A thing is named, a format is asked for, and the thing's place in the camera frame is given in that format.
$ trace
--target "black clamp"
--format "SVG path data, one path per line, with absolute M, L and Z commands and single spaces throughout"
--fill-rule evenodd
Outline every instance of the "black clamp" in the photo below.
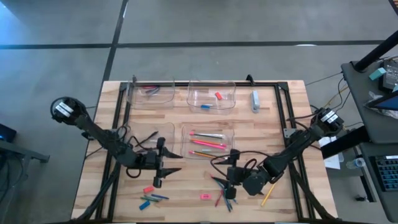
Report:
M 256 85 L 256 83 L 254 82 L 254 79 L 253 79 L 253 77 L 251 75 L 247 75 L 246 81 L 249 81 L 251 86 L 255 86 Z

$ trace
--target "gray concrete floor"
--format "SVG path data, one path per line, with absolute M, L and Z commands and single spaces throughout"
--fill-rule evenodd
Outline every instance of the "gray concrete floor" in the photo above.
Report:
M 0 45 L 110 44 L 122 0 L 0 2 Z M 398 28 L 388 1 L 130 0 L 119 43 L 201 41 L 382 40 Z M 117 49 L 110 80 L 318 80 L 358 60 L 374 45 Z M 388 55 L 397 54 L 393 49 Z M 50 154 L 33 162 L 6 223 L 70 218 L 87 141 L 77 128 L 51 120 L 53 99 L 68 95 L 95 106 L 109 49 L 0 50 L 0 123 L 18 131 L 16 144 Z M 307 87 L 323 106 L 341 75 Z M 360 117 L 349 97 L 339 111 Z M 355 202 L 357 178 L 330 179 L 339 217 L 389 223 L 379 203 Z

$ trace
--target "clear plastic container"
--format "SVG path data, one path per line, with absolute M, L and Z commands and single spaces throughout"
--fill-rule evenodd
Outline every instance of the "clear plastic container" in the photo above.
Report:
M 156 135 L 142 143 L 141 146 L 145 148 L 156 148 L 157 139 L 160 137 L 166 138 L 165 147 L 172 152 L 174 148 L 174 131 L 175 127 L 172 123 L 165 124 L 146 124 L 146 123 L 129 123 L 131 131 L 127 133 L 126 139 L 130 139 L 131 136 L 135 136 L 139 142 L 147 139 L 151 134 L 158 131 Z M 134 146 L 134 152 L 142 152 L 142 147 L 137 145 L 137 141 L 131 138 L 130 143 Z
M 236 85 L 234 82 L 190 81 L 187 103 L 194 113 L 230 114 L 235 107 Z
M 366 166 L 366 163 L 363 158 L 357 158 L 357 159 L 354 159 L 354 160 L 346 163 L 346 167 L 349 169 L 357 169 L 357 168 L 361 168 L 361 167 L 365 167 L 365 166 Z
M 134 83 L 132 107 L 136 110 L 172 109 L 175 82 Z
M 220 135 L 219 137 L 221 138 L 211 138 L 208 136 L 201 136 L 200 134 L 215 134 Z M 210 157 L 192 154 L 190 151 L 203 152 L 213 156 L 229 154 L 234 144 L 234 130 L 220 127 L 194 126 L 191 124 L 186 124 L 182 127 L 181 143 L 181 154 L 183 157 L 187 159 L 210 160 Z M 210 143 L 211 145 L 215 145 L 217 147 L 208 146 L 203 143 Z

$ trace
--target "wooden table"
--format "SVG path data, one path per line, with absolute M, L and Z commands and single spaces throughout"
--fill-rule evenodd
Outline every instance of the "wooden table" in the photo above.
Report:
M 311 113 L 307 92 L 303 81 L 287 81 L 290 96 L 296 116 Z M 116 98 L 120 82 L 104 82 L 95 123 L 103 129 L 112 126 Z M 251 111 L 250 93 L 259 92 L 261 109 L 258 114 Z M 269 87 L 237 87 L 236 106 L 229 115 L 210 115 L 192 113 L 186 102 L 187 87 L 176 87 L 174 108 L 171 110 L 131 110 L 129 124 L 135 123 L 168 123 L 175 126 L 174 152 L 180 152 L 182 126 L 184 124 L 205 124 L 234 129 L 234 147 L 240 151 L 257 150 L 268 153 L 280 152 L 284 149 L 279 114 L 275 100 L 275 92 Z M 301 120 L 309 125 L 309 119 Z M 95 141 L 88 146 L 87 153 L 99 148 Z M 106 151 L 101 150 L 93 154 L 84 163 L 80 184 L 73 208 L 72 218 L 78 217 L 91 203 L 101 185 Z M 243 166 L 247 160 L 263 157 L 256 154 L 242 154 L 238 162 Z M 314 148 L 304 151 L 303 158 L 307 168 L 310 188 L 320 203 L 331 213 L 337 216 L 335 203 L 331 194 L 328 176 L 323 163 L 322 154 Z M 239 205 L 233 204 L 233 211 L 229 213 L 225 203 L 220 202 L 215 208 L 215 200 L 220 192 L 219 186 L 210 178 L 210 174 L 221 177 L 208 161 L 191 159 L 165 159 L 165 167 L 181 167 L 182 170 L 169 175 L 161 189 L 155 189 L 155 194 L 170 197 L 149 208 L 140 211 L 138 206 L 143 202 L 139 197 L 142 190 L 152 185 L 154 171 L 142 171 L 138 179 L 131 179 L 122 167 L 114 222 L 292 222 L 297 221 L 292 186 L 288 170 L 277 182 L 267 203 L 260 207 L 264 196 L 249 196 L 242 187 L 237 187 L 236 200 Z M 264 186 L 265 194 L 271 184 Z M 200 194 L 212 194 L 210 201 L 200 200 Z M 305 199 L 300 192 L 300 199 L 304 214 L 307 214 Z M 108 210 L 108 201 L 104 206 L 104 215 Z

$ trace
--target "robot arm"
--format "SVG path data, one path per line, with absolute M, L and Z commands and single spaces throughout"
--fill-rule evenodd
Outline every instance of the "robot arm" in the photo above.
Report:
M 124 138 L 119 136 L 116 131 L 103 130 L 96 125 L 87 113 L 86 106 L 77 99 L 71 97 L 58 98 L 51 104 L 50 112 L 52 118 L 59 123 L 76 126 L 98 140 L 101 146 L 107 149 L 121 165 L 127 167 L 127 174 L 129 169 L 140 170 L 140 173 L 141 170 L 156 170 L 154 187 L 160 188 L 162 186 L 161 178 L 180 170 L 180 168 L 163 168 L 163 156 L 175 159 L 182 158 L 169 152 L 164 147 L 164 138 L 158 138 L 157 140 L 155 149 L 159 152 L 154 150 L 147 151 L 145 154 L 134 152 L 132 150 L 133 146 L 128 142 L 124 142 Z
M 306 130 L 297 130 L 294 132 L 289 137 L 290 144 L 280 154 L 267 155 L 256 166 L 257 169 L 247 169 L 247 167 L 236 167 L 239 155 L 245 152 L 233 149 L 227 161 L 216 163 L 232 165 L 232 167 L 227 169 L 227 180 L 215 179 L 224 184 L 228 199 L 235 198 L 236 189 L 234 185 L 240 184 L 243 185 L 243 188 L 249 195 L 260 194 L 264 185 L 268 182 L 273 184 L 283 176 L 284 170 L 290 161 L 301 155 L 307 147 L 322 137 L 336 135 L 342 129 L 343 122 L 331 109 L 320 108 L 312 118 L 311 126 L 306 128 Z

